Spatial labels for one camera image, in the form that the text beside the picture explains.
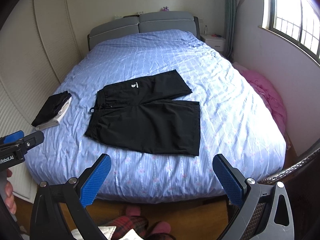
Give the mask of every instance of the screw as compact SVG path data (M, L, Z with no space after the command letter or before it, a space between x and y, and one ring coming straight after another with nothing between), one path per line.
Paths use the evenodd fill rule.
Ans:
M77 178L72 177L72 178L70 178L70 179L68 180L68 182L69 182L70 184L75 184L75 183L77 182Z
M283 182L278 181L278 182L277 182L277 186L282 188L282 187L284 187L284 184L283 184Z
M247 182L251 185L256 183L256 181L253 178L247 178Z
M47 182L46 182L46 181L42 181L42 182L40 183L40 187L45 187L45 186L47 186Z

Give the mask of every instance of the person's hand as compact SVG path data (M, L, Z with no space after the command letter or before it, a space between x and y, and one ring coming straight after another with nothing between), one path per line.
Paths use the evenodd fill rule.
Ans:
M7 178L10 178L12 176L12 171L7 169ZM7 195L7 198L4 200L4 203L8 207L10 213L14 215L17 211L17 205L14 201L14 195L13 193L13 187L12 184L8 181L7 184L4 187L4 191Z

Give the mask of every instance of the gray curtain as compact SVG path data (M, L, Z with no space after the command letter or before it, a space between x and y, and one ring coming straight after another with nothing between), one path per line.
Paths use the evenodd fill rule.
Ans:
M224 56L232 61L233 40L236 25L237 0L225 0L226 47Z

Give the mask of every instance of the headboard cushion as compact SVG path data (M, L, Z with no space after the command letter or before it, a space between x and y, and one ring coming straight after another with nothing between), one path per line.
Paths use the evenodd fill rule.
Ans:
M200 39L198 18L189 12L162 11L125 17L93 28L88 35L89 50L102 41L121 38L130 34L181 30L191 32Z
M132 16L107 22L93 28L88 35L89 50L102 41L139 33L138 24L138 17Z

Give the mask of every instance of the drawstring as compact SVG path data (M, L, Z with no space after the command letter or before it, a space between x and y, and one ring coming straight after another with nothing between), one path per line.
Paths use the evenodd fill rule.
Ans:
M95 112L95 110L100 111L101 109L105 109L105 108L112 108L112 106L95 106L95 107L91 107L89 112L91 114L93 114Z

